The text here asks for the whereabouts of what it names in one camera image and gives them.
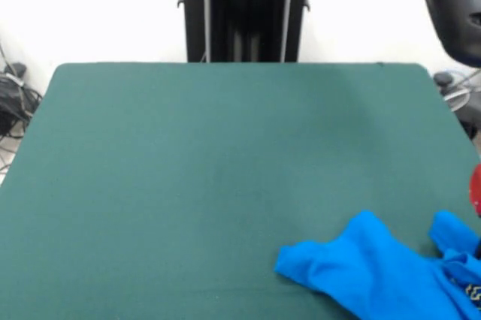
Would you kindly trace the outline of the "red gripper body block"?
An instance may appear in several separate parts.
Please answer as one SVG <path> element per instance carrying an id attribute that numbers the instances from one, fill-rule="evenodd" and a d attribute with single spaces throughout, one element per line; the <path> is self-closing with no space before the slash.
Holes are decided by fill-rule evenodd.
<path id="1" fill-rule="evenodd" d="M 478 216 L 481 216 L 481 164 L 478 164 L 470 177 L 470 203 Z"/>

